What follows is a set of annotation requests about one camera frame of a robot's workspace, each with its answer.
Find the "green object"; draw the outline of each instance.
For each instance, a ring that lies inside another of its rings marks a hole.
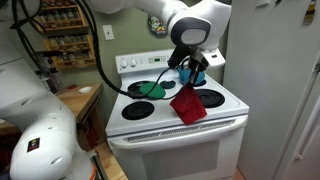
[[[149,82],[140,86],[139,91],[142,94],[147,94],[154,86],[156,82]],[[166,91],[160,86],[160,84],[156,84],[156,87],[152,90],[150,94],[148,94],[151,98],[160,99],[166,95]]]

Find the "blue object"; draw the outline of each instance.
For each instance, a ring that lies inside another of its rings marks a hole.
[[[178,68],[178,72],[179,72],[180,82],[182,84],[185,84],[186,82],[188,82],[191,70]],[[198,78],[194,84],[195,85],[200,84],[204,80],[204,76],[205,76],[204,72],[199,72]]]

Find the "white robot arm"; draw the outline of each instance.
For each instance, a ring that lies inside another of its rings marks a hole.
[[[180,63],[185,55],[190,55],[192,60],[200,64],[200,71],[208,66],[219,67],[225,63],[218,45],[231,15],[230,5],[216,0],[202,0],[192,7],[180,0],[87,1],[92,9],[103,13],[115,13],[134,7],[161,19],[177,46],[176,57],[175,53],[172,56],[172,61],[177,62],[169,62],[169,66],[170,63],[173,63],[172,66]],[[184,48],[186,46],[191,48],[190,52],[181,52],[187,49]]]
[[[30,15],[38,11],[39,0],[24,1]],[[21,6],[17,10],[23,19]],[[14,180],[88,180],[95,168],[77,143],[74,115],[9,43],[12,20],[12,1],[1,0],[0,119],[23,132],[12,155],[10,176]]]

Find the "wooden countertop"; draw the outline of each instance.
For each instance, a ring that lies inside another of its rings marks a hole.
[[[79,89],[83,87],[92,87],[88,93],[82,94]],[[63,89],[56,93],[56,96],[67,105],[76,117],[77,123],[80,123],[91,107],[93,107],[99,98],[101,83],[77,85],[74,89]]]

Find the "wall outlet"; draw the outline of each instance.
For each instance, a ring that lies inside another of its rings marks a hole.
[[[111,25],[103,25],[102,28],[103,28],[103,32],[106,40],[114,39]]]

